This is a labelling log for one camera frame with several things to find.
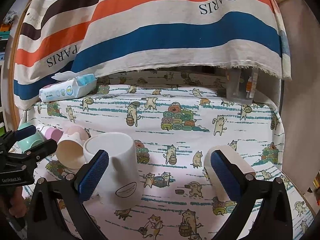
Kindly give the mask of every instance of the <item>beige cup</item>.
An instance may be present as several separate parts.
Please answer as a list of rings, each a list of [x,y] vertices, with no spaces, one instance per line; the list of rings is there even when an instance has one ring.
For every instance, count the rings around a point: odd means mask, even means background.
[[[79,169],[86,163],[83,145],[89,139],[87,132],[80,126],[70,126],[58,141],[56,156],[59,162],[69,169]]]

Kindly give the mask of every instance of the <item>cartoon cat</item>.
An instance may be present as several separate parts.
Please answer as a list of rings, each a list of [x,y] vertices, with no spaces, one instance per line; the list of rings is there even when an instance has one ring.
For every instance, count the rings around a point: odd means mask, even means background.
[[[202,151],[201,152],[197,151],[196,154],[193,156],[192,164],[190,165],[193,165],[193,168],[202,167],[201,157],[202,157]]]
[[[279,120],[278,117],[276,116],[276,114],[273,113],[272,115],[272,119],[271,119],[271,125],[270,125],[270,129],[273,130],[277,130],[277,125],[279,124]]]
[[[206,169],[206,168],[203,168],[202,173],[203,173],[203,175],[205,176],[205,178],[206,178],[206,179],[207,179],[207,181],[208,181],[210,178],[209,178],[209,175],[208,175],[207,169]]]
[[[232,140],[232,142],[229,144],[229,146],[235,151],[237,151],[237,142],[238,141]]]
[[[240,121],[242,120],[242,118],[247,119],[247,114],[252,112],[252,108],[249,105],[241,105],[241,110],[240,113],[238,113],[238,115],[240,115]]]
[[[114,214],[116,216],[119,216],[119,219],[122,218],[123,220],[125,220],[127,217],[132,217],[131,215],[129,215],[130,211],[131,208],[125,210],[116,210]]]
[[[89,138],[91,138],[90,129],[84,128],[84,130],[87,132]]]
[[[138,84],[143,85],[143,84],[147,84],[148,82],[144,80],[144,78],[138,78],[137,81]]]
[[[167,81],[172,80],[173,78],[173,72],[168,71],[164,76],[163,76]]]
[[[38,108],[38,113],[41,114],[41,105],[40,105],[40,103],[38,104],[37,108]]]
[[[199,80],[192,81],[189,76],[184,80],[184,82],[185,82],[186,85],[190,85],[190,86],[201,85],[201,82]]]
[[[66,108],[66,111],[67,111],[67,113],[68,113],[68,115],[69,115],[70,122],[72,122],[72,121],[75,122],[76,117],[73,116],[73,111],[72,111],[71,106],[68,106],[68,107]]]
[[[288,190],[291,187],[291,183],[290,183],[289,179],[287,177],[285,177],[284,175],[281,175],[280,177],[284,183],[285,189]]]
[[[157,110],[157,105],[156,105],[156,100],[158,98],[141,98],[141,100],[146,100],[147,102],[144,104],[144,108],[145,110],[149,109],[151,110],[154,109],[154,110]]]
[[[133,93],[137,92],[137,85],[131,85],[131,86],[129,87],[129,89],[126,90],[126,91],[127,91],[127,94],[128,94],[128,93],[133,94]]]
[[[207,98],[200,98],[200,106],[210,106],[211,101]]]
[[[160,232],[162,226],[162,221],[160,217],[156,217],[152,215],[149,219],[149,222],[146,223],[144,228],[147,230],[147,233],[143,236],[143,238],[152,237],[152,240],[156,240],[157,235]]]
[[[119,81],[119,85],[123,85],[127,81],[127,78],[121,77]]]
[[[138,126],[138,120],[141,118],[141,115],[137,115],[137,106],[134,104],[128,105],[128,117],[131,116],[133,118],[134,125]]]
[[[223,125],[224,125],[223,115],[218,115],[217,118],[214,118],[212,120],[212,124],[214,123],[216,123],[216,126],[214,127],[213,135],[216,135],[216,133],[218,132],[221,136],[223,131],[227,129],[227,128],[223,128]]]
[[[199,182],[196,182],[196,181],[192,181],[189,183],[189,186],[190,186],[190,192],[189,192],[189,197],[202,197],[202,192],[201,192],[201,189],[202,189],[202,186],[200,185]]]
[[[199,236],[199,234],[194,234],[189,236],[188,238],[189,240],[202,240],[201,236]]]
[[[66,204],[64,203],[63,200],[60,200],[60,201],[58,202],[58,206],[59,206],[59,209],[60,209],[60,210],[66,208]]]
[[[155,91],[152,92],[152,94],[158,96],[158,95],[161,95],[160,92],[161,92],[161,89],[156,89]]]
[[[164,181],[167,183],[167,186],[169,186],[170,182],[170,172],[164,172],[161,174],[161,177],[164,178]]]
[[[197,125],[197,127],[199,127],[200,129],[206,130],[206,128],[202,127],[201,125]]]
[[[262,170],[261,173],[263,176],[263,180],[269,180],[272,178],[272,175],[270,172],[266,172],[265,170]]]
[[[234,102],[230,102],[225,99],[221,99],[221,100],[222,100],[221,105],[223,105],[223,106],[233,106],[234,105]]]
[[[84,98],[82,100],[82,104],[80,104],[80,106],[82,106],[82,111],[84,111],[85,109],[87,109],[87,112],[89,112],[89,107],[88,105],[92,105],[93,104],[93,99],[92,98]]]
[[[221,84],[221,80],[219,78],[217,78],[214,82],[213,82],[214,87],[216,88],[221,88],[223,87]]]
[[[101,78],[101,82],[104,85],[110,85],[110,78],[108,76],[104,76]]]
[[[165,158],[165,164],[169,163],[169,159],[170,157],[175,157],[176,156],[176,147],[173,146],[173,144],[171,146],[167,146],[167,154],[163,155],[163,157]]]
[[[304,201],[297,201],[295,204],[294,204],[294,209],[296,211],[298,211],[298,215],[299,217],[301,217],[301,215],[306,211],[306,208],[303,207],[304,205]]]
[[[189,224],[193,234],[197,234],[197,228],[201,227],[201,223],[196,224],[196,213],[187,209],[186,212],[182,213],[182,223]]]
[[[193,93],[193,95],[195,96],[195,97],[202,97],[202,95],[201,95],[201,93],[203,93],[202,91],[200,91],[199,89],[193,89],[193,91],[192,91],[192,93]]]
[[[252,108],[255,109],[255,108],[263,108],[264,104],[261,104],[261,103],[255,103],[255,102],[252,102]]]
[[[178,90],[179,87],[180,87],[179,85],[171,85],[171,89],[177,89]]]
[[[155,175],[152,173],[148,173],[145,177],[143,177],[144,179],[146,179],[143,187],[146,187],[148,185],[150,188],[152,188],[154,177],[155,177]]]
[[[307,221],[302,220],[300,225],[302,227],[302,233],[305,233],[308,229]]]

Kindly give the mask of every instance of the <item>white mug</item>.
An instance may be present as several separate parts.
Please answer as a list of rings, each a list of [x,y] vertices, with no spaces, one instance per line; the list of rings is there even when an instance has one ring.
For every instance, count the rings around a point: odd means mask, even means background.
[[[102,133],[89,138],[83,147],[88,163],[98,150],[109,154],[109,165],[97,185],[101,202],[115,210],[125,210],[139,204],[143,194],[139,180],[136,147],[124,133]]]

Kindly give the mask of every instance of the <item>orange stripe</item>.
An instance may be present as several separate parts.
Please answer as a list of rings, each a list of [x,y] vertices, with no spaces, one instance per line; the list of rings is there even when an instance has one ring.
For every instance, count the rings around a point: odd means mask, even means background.
[[[88,22],[77,24],[58,31],[44,38],[40,47],[35,52],[27,52],[24,49],[18,49],[16,52],[16,63],[32,67],[38,60],[47,57],[59,49],[84,39],[88,26],[91,22],[102,19],[104,17],[129,10],[135,6],[155,0],[104,0],[101,1],[92,15],[92,19]],[[207,0],[188,0],[193,2],[203,2]],[[270,0],[258,0],[268,6],[271,10]]]

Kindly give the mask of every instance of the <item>white cup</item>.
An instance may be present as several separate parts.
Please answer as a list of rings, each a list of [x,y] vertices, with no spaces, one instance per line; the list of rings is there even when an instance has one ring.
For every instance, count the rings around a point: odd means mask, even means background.
[[[118,132],[102,133],[89,138],[83,146],[87,163],[98,150],[105,150],[109,154],[109,166],[97,185],[101,202],[116,210],[129,209],[139,204],[143,187],[139,180],[133,139]]]
[[[70,126],[58,141],[56,156],[58,161],[69,169],[79,169],[85,164],[83,145],[89,139],[80,126]]]

